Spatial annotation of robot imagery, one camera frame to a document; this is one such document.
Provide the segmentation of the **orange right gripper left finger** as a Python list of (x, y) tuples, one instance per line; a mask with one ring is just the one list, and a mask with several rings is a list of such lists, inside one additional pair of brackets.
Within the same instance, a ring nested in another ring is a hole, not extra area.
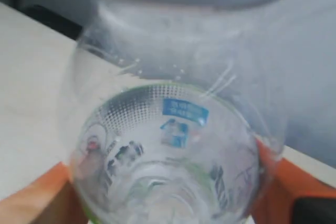
[(88, 217), (59, 162), (23, 189), (1, 200), (1, 223), (88, 223)]

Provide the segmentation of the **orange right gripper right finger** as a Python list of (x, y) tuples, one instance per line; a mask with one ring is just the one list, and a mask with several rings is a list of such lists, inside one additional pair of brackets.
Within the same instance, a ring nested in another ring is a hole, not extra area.
[(335, 223), (335, 168), (286, 147), (251, 216), (254, 223)]

